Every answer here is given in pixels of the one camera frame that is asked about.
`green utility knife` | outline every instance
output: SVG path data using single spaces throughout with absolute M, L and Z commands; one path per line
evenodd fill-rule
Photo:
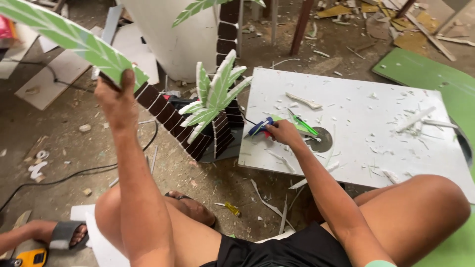
M 317 136 L 318 133 L 316 130 L 314 130 L 312 127 L 308 126 L 308 124 L 306 122 L 304 122 L 304 120 L 302 120 L 299 116 L 295 115 L 292 110 L 290 110 L 288 107 L 286 107 L 286 109 L 289 110 L 291 116 L 298 122 L 300 122 L 300 124 L 305 127 L 305 129 L 307 129 L 311 134 Z

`black shorts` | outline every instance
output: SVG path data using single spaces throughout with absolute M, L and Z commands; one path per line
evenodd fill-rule
M 287 238 L 261 244 L 224 236 L 218 260 L 201 267 L 352 267 L 345 250 L 316 222 Z

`black cable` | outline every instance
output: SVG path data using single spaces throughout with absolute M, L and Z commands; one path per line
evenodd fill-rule
M 151 144 L 152 142 L 155 140 L 155 138 L 157 137 L 157 133 L 158 133 L 158 123 L 155 122 L 155 134 L 153 135 L 152 139 L 148 142 L 148 144 L 142 149 L 143 151 L 145 151 Z M 0 208 L 0 212 L 8 205 L 8 203 L 13 199 L 13 197 L 15 196 L 16 193 L 18 193 L 18 191 L 24 187 L 24 186 L 43 186 L 43 185 L 53 185 L 53 184 L 59 184 L 59 183 L 62 183 L 64 181 L 67 181 L 71 178 L 73 178 L 74 176 L 78 175 L 78 174 L 81 174 L 81 173 L 84 173 L 84 172 L 88 172 L 88 171 L 93 171 L 93 170 L 97 170 L 97 169 L 104 169 L 104 168 L 110 168 L 112 167 L 111 169 L 108 169 L 106 171 L 111 171 L 115 168 L 117 168 L 117 163 L 114 163 L 114 164 L 111 164 L 111 165 L 107 165 L 107 166 L 100 166 L 100 167 L 94 167 L 94 168 L 90 168 L 90 169 L 86 169 L 86 170 L 82 170 L 82 171 L 78 171 L 78 172 L 75 172 L 63 179 L 60 179 L 58 181 L 53 181 L 53 182 L 46 182 L 46 183 L 24 183 L 20 186 L 18 186 L 15 191 L 13 192 L 13 194 L 10 195 L 10 197 L 7 199 L 7 201 L 3 204 L 3 206 Z
M 39 65 L 39 66 L 43 66 L 43 67 L 47 67 L 50 71 L 51 71 L 51 74 L 53 74 L 53 82 L 55 83 L 60 83 L 60 84 L 64 84 L 64 85 L 67 85 L 69 87 L 74 87 L 75 89 L 78 89 L 78 90 L 82 90 L 82 91 L 85 91 L 85 92 L 88 92 L 88 93 L 94 93 L 94 91 L 92 90 L 88 90 L 88 89 L 85 89 L 85 88 L 82 88 L 82 87 L 79 87 L 79 86 L 76 86 L 74 84 L 69 84 L 67 82 L 63 82 L 63 81 L 60 81 L 58 79 L 58 77 L 56 76 L 56 72 L 53 70 L 53 68 L 46 64 L 46 63 L 43 63 L 43 62 L 31 62 L 31 61 L 23 61 L 23 60 L 16 60 L 16 59 L 11 59 L 9 57 L 7 58 L 4 58 L 5 61 L 9 61 L 9 62 L 18 62 L 20 64 L 30 64 L 30 65 Z
M 239 109 L 239 112 L 242 114 L 242 117 L 243 117 L 245 120 L 247 120 L 248 122 L 250 122 L 250 123 L 256 125 L 254 122 L 252 122 L 252 121 L 246 119 L 246 114 L 242 113 L 242 111 L 241 111 L 240 109 Z

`cutting disc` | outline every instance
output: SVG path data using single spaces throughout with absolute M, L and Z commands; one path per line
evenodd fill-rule
M 310 148 L 314 152 L 327 152 L 330 150 L 330 148 L 333 145 L 333 138 L 332 135 L 322 127 L 312 127 L 314 130 L 317 131 L 317 140 L 310 139 L 306 141 L 308 145 L 310 145 Z

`concrete floor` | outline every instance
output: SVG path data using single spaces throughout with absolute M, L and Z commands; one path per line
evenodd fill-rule
M 245 75 L 251 75 L 253 67 L 270 67 L 272 61 L 277 63 L 290 58 L 288 52 L 300 3 L 300 0 L 294 1 L 292 5 L 289 0 L 280 2 L 282 6 L 279 14 L 282 16 L 279 18 L 279 23 L 284 23 L 284 25 L 278 28 L 278 45 L 273 48 L 269 45 L 270 24 L 250 21 L 250 12 L 246 5 L 245 21 L 255 25 L 257 31 L 262 32 L 263 36 L 257 38 L 254 34 L 244 35 L 243 56 L 238 64 L 248 67 Z M 68 4 L 71 19 L 89 29 L 94 25 L 104 26 L 111 1 L 69 0 Z M 439 13 L 440 17 L 437 18 L 440 20 L 449 16 L 444 12 Z M 391 83 L 371 72 L 373 65 L 393 49 L 389 42 L 379 41 L 374 47 L 363 51 L 362 55 L 366 57 L 366 60 L 346 49 L 346 46 L 356 46 L 370 39 L 368 36 L 361 35 L 365 33 L 364 20 L 356 19 L 354 23 L 358 25 L 357 27 L 336 25 L 328 19 L 320 19 L 316 22 L 318 40 L 313 43 L 317 45 L 318 50 L 331 55 L 331 58 L 316 56 L 312 52 L 314 48 L 303 44 L 299 55 L 296 56 L 301 59 L 300 61 L 285 62 L 276 69 L 326 76 L 332 76 L 333 71 L 339 71 L 343 74 L 343 78 Z M 310 25 L 311 23 L 307 25 L 308 31 L 311 30 Z M 444 43 L 444 45 L 457 56 L 458 61 L 450 62 L 432 45 L 427 45 L 431 58 L 474 76 L 475 63 L 469 56 L 473 53 L 473 48 L 452 43 Z M 61 51 L 61 49 L 56 49 L 43 54 L 39 43 L 36 42 L 24 60 L 49 62 Z M 44 182 L 59 180 L 78 170 L 116 162 L 110 130 L 103 128 L 106 120 L 96 106 L 92 94 L 68 89 L 43 112 L 13 95 L 41 68 L 20 65 L 9 80 L 0 81 L 0 150 L 8 149 L 7 155 L 0 158 L 0 203 L 3 203 L 20 184 L 31 181 L 28 167 L 22 160 L 35 141 L 43 135 L 49 136 L 44 148 L 50 152 L 47 159 L 48 165 L 42 169 L 46 176 Z M 89 77 L 90 70 L 75 84 L 93 89 L 94 85 L 89 81 Z M 193 87 L 193 85 L 188 85 L 187 88 L 182 88 L 182 91 Z M 245 89 L 238 96 L 243 106 L 247 104 L 248 93 L 249 89 Z M 141 109 L 139 121 L 148 119 L 150 119 L 148 112 Z M 79 132 L 79 126 L 84 124 L 90 124 L 92 130 L 87 133 Z M 138 136 L 143 146 L 151 139 L 154 130 L 153 124 L 140 126 Z M 235 234 L 238 238 L 251 241 L 277 235 L 280 218 L 262 203 L 254 203 L 251 200 L 251 197 L 257 199 L 257 195 L 250 179 L 256 181 L 263 196 L 272 195 L 270 204 L 282 210 L 285 194 L 289 194 L 290 200 L 293 200 L 296 195 L 295 191 L 287 190 L 290 180 L 293 179 L 295 183 L 300 178 L 237 167 L 235 166 L 236 159 L 219 161 L 216 167 L 212 164 L 195 164 L 162 128 L 159 129 L 157 138 L 146 151 L 150 158 L 153 157 L 155 146 L 159 147 L 159 152 L 153 176 L 162 192 L 180 190 L 203 202 L 217 216 L 217 230 L 224 234 Z M 64 161 L 72 161 L 72 163 L 65 165 Z M 32 210 L 30 219 L 67 220 L 72 206 L 94 203 L 116 177 L 117 171 L 111 170 L 77 176 L 55 186 L 23 188 L 2 212 L 0 232 L 11 229 L 17 217 L 26 210 Z M 193 188 L 191 180 L 194 180 L 198 186 Z M 82 193 L 86 188 L 92 189 L 92 196 L 87 197 Z M 367 188 L 347 187 L 351 196 L 356 196 L 365 190 Z M 305 189 L 288 214 L 289 221 L 296 229 L 305 227 L 303 213 L 309 199 L 310 192 Z M 226 208 L 212 204 L 225 201 L 238 206 L 242 217 L 237 218 Z M 258 221 L 258 216 L 264 218 L 264 221 Z M 97 263 L 92 250 L 86 248 L 79 252 L 53 251 L 48 266 L 95 267 Z

